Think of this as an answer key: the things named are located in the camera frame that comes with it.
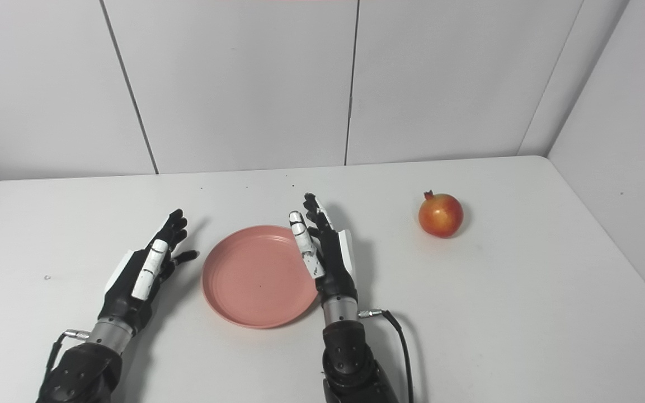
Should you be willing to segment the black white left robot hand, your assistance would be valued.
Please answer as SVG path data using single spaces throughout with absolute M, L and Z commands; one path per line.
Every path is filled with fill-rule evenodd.
M 173 256 L 187 238 L 187 219 L 182 209 L 174 210 L 158 232 L 140 250 L 128 251 L 107 284 L 100 320 L 112 319 L 125 324 L 133 336 L 150 322 L 153 302 L 159 289 L 177 266 L 197 258 L 199 253 L 187 250 Z

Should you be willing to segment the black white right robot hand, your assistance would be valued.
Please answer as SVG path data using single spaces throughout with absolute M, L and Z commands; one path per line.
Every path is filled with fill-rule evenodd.
M 337 229 L 316 195 L 304 194 L 306 212 L 293 211 L 289 224 L 304 265 L 325 302 L 337 297 L 359 301 L 351 234 Z

